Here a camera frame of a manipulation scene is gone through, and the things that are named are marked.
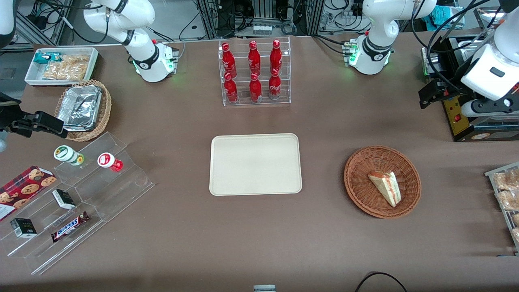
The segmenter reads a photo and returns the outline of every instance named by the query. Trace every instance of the packaged bread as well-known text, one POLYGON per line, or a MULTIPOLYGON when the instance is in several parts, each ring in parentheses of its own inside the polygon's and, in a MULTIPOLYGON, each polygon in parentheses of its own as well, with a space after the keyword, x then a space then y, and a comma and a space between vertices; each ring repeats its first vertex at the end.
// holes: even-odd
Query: packaged bread
POLYGON ((497 200, 504 210, 518 210, 519 200, 515 191, 502 191, 497 193, 497 200))
POLYGON ((388 201, 392 207, 396 207, 401 200, 401 194, 394 173, 392 171, 372 171, 368 174, 368 177, 382 196, 384 196, 386 201, 388 201))
POLYGON ((514 237, 515 241, 519 242, 519 228, 514 228, 511 231, 512 237, 514 237))
POLYGON ((61 61, 49 61, 45 79, 81 81, 87 73, 88 55, 61 55, 61 61))
POLYGON ((515 226, 519 227, 519 213, 512 215, 512 221, 514 222, 515 226))
POLYGON ((495 173, 493 179, 498 190, 519 188, 519 169, 513 168, 507 169, 504 172, 495 173))

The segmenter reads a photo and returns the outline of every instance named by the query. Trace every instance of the cookie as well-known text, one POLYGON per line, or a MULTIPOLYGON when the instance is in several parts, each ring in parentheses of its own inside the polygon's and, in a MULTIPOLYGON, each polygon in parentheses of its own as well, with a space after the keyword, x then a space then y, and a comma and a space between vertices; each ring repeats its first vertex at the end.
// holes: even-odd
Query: cookie
POLYGON ((24 194, 24 195, 32 194, 32 193, 36 192, 38 189, 39 189, 39 185, 37 185, 35 183, 29 184, 29 185, 26 185, 22 189, 22 194, 24 194))
POLYGON ((0 195, 0 204, 9 203, 13 200, 7 193, 2 193, 0 195))
POLYGON ((27 201, 29 201, 28 198, 24 198, 24 199, 21 199, 19 201, 17 201, 16 203, 13 204, 13 207, 18 209, 20 208, 21 206, 25 205, 25 203, 27 203, 27 201))
POLYGON ((32 180, 41 180, 42 177, 43 177, 44 173, 41 172, 39 169, 33 169, 30 173, 29 173, 29 179, 32 179, 32 180))
POLYGON ((55 181, 56 181, 55 177, 48 177, 48 178, 42 180, 42 187, 48 187, 49 185, 51 185, 55 181))

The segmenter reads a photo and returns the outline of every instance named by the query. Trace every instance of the white tray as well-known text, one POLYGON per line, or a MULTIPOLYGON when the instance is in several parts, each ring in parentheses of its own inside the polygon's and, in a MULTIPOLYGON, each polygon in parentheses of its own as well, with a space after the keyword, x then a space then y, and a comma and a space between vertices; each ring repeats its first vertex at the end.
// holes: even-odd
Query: white tray
MULTIPOLYGON (((72 47, 72 48, 45 48, 38 49, 34 53, 36 55, 39 52, 60 52, 67 55, 89 55, 90 60, 88 61, 87 72, 82 81, 90 80, 92 72, 94 71, 95 61, 98 57, 98 51, 92 47, 72 47)), ((32 86, 63 86, 77 84, 81 81, 71 80, 50 80, 43 79, 43 73, 47 68, 47 64, 39 64, 31 61, 27 74, 25 75, 25 82, 32 86)))
POLYGON ((215 196, 295 194, 303 187, 294 134, 216 136, 209 191, 215 196))

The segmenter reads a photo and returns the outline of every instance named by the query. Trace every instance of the small black box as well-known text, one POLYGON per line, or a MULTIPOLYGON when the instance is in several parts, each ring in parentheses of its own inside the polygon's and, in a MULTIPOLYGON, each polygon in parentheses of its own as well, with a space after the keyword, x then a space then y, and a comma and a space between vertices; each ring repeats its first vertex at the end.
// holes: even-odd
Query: small black box
POLYGON ((52 191, 52 195, 60 207, 68 210, 74 209, 74 207, 76 207, 76 203, 74 203, 74 200, 72 200, 69 193, 60 189, 56 189, 52 191))
POLYGON ((16 237, 33 238, 38 235, 30 219, 14 218, 11 220, 11 226, 15 230, 16 237))

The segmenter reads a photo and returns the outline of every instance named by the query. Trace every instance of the red label bottle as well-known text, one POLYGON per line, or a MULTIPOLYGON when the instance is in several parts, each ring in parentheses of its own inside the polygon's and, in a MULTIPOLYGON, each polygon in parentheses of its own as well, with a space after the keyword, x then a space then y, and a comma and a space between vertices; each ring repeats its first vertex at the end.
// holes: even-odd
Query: red label bottle
POLYGON ((229 50, 229 44, 223 43, 222 50, 224 51, 222 56, 222 62, 224 64, 225 72, 229 72, 231 78, 236 77, 236 62, 234 61, 233 53, 229 50))
POLYGON ((249 84, 249 89, 251 91, 251 101, 254 103, 261 102, 261 83, 258 80, 258 74, 251 73, 251 82, 249 84))
POLYGON ((279 71, 272 69, 271 77, 268 80, 268 96, 271 100, 279 99, 281 94, 281 79, 279 78, 279 71))
POLYGON ((230 103, 238 102, 238 90, 236 89, 236 83, 234 83, 231 74, 225 72, 224 79, 225 95, 227 95, 227 99, 230 103))
POLYGON ((249 43, 249 68, 251 69, 251 73, 256 73, 258 76, 260 75, 261 57, 260 52, 257 50, 256 41, 249 43))
POLYGON ((275 39, 272 42, 272 52, 270 53, 270 71, 272 69, 277 69, 278 72, 281 72, 281 58, 283 57, 283 53, 281 52, 281 42, 278 39, 275 39))

